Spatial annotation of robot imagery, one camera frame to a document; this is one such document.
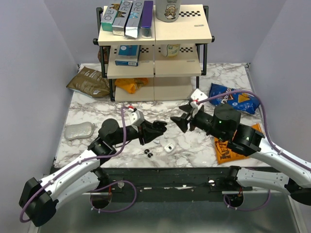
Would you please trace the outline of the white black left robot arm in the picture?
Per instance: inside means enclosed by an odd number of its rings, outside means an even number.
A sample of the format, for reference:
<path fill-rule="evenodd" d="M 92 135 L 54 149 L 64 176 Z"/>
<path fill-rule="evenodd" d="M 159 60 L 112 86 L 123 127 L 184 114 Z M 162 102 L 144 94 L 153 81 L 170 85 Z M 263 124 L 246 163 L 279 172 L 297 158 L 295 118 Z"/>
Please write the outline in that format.
<path fill-rule="evenodd" d="M 108 180 L 100 166 L 120 154 L 114 145 L 135 139 L 147 144 L 162 136 L 166 125 L 164 121 L 143 120 L 137 128 L 120 127 L 115 119 L 105 120 L 98 137 L 75 160 L 41 180 L 31 178 L 25 183 L 19 200 L 20 222 L 31 221 L 37 227 L 42 226 L 72 199 L 88 191 L 104 191 Z"/>

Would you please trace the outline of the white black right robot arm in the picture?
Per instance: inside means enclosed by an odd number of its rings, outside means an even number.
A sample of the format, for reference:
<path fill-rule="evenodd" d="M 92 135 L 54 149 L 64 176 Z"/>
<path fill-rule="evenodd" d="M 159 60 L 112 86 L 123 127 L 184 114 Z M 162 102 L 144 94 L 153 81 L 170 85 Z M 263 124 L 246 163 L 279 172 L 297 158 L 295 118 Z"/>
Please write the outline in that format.
<path fill-rule="evenodd" d="M 205 113 L 203 109 L 195 111 L 190 104 L 179 108 L 183 111 L 182 116 L 172 116 L 170 119 L 182 132 L 198 128 L 207 135 L 226 141 L 227 147 L 233 152 L 260 160 L 277 170 L 266 172 L 230 166 L 221 182 L 226 190 L 260 187 L 289 195 L 301 204 L 311 204 L 310 164 L 301 161 L 298 165 L 299 158 L 292 154 L 289 158 L 282 156 L 263 133 L 240 123 L 239 111 L 229 104 L 216 106 L 213 115 Z"/>

